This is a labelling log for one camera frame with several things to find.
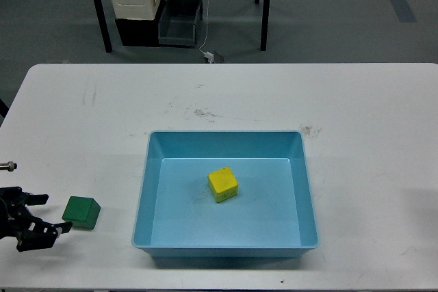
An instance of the blue plastic tray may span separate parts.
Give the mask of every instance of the blue plastic tray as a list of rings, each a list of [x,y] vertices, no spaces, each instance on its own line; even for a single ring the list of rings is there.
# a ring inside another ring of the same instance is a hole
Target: blue plastic tray
[[[216,203],[209,172],[238,195]],[[155,131],[132,244],[151,256],[297,257],[318,245],[297,131]]]

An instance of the yellow block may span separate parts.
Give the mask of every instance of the yellow block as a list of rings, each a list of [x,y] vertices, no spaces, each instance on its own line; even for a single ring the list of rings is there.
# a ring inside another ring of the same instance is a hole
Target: yellow block
[[[208,174],[208,186],[216,203],[237,195],[239,183],[230,167],[225,167]]]

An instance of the green cube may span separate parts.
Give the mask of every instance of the green cube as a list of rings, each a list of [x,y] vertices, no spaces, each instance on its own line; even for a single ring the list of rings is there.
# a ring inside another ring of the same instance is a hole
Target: green cube
[[[73,227],[92,230],[96,226],[101,206],[94,198],[71,196],[68,200],[62,219],[72,222]]]

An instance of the table top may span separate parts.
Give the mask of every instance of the table top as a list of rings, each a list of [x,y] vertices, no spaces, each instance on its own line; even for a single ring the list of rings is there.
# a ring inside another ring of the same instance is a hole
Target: table top
[[[101,205],[51,249],[0,241],[2,288],[438,289],[438,65],[67,64],[28,72],[1,185]],[[131,244],[154,130],[298,130],[320,246],[298,259],[151,258]]]

